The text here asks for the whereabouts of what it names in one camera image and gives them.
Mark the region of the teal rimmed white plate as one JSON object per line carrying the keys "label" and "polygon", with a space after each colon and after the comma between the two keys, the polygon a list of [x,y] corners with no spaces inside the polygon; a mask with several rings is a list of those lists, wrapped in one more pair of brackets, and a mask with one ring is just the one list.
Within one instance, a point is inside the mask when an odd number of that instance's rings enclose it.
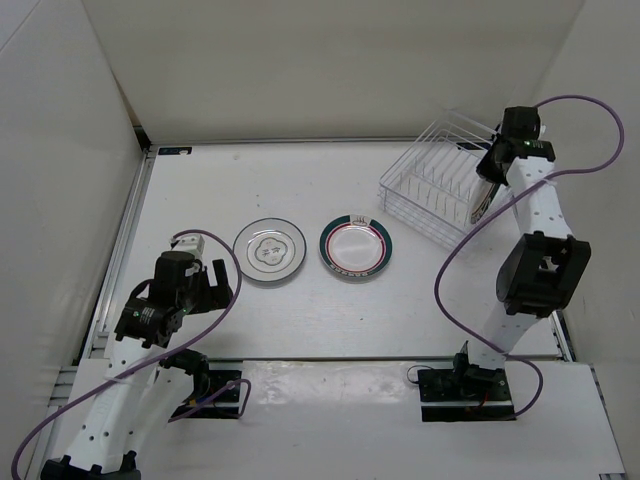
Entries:
{"label": "teal rimmed white plate", "polygon": [[388,230],[376,219],[347,214],[330,221],[318,240],[324,267],[348,282],[366,282],[390,264],[394,245]]}

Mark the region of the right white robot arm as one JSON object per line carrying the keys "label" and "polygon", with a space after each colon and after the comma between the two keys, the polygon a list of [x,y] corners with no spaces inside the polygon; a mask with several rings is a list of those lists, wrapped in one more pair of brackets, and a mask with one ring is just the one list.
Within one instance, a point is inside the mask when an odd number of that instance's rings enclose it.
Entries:
{"label": "right white robot arm", "polygon": [[536,108],[507,108],[476,168],[480,184],[470,222],[485,218],[498,189],[506,187],[521,237],[498,271],[497,302],[484,322],[478,351],[463,348],[454,358],[449,387],[460,399],[476,397],[497,378],[526,331],[568,305],[591,257],[589,243],[576,239],[566,223],[548,178],[555,152],[540,134]]}

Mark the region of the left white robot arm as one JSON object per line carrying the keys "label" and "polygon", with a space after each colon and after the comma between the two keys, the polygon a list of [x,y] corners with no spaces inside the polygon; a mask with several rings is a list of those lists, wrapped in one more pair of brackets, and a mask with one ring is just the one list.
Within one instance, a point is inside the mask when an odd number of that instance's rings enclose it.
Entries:
{"label": "left white robot arm", "polygon": [[209,360],[190,344],[174,347],[185,317],[227,314],[237,290],[226,265],[202,262],[197,247],[163,252],[152,278],[130,293],[115,327],[105,382],[69,402],[91,405],[78,433],[58,459],[45,462],[43,479],[138,479],[137,459],[156,430],[182,403],[210,390]]}

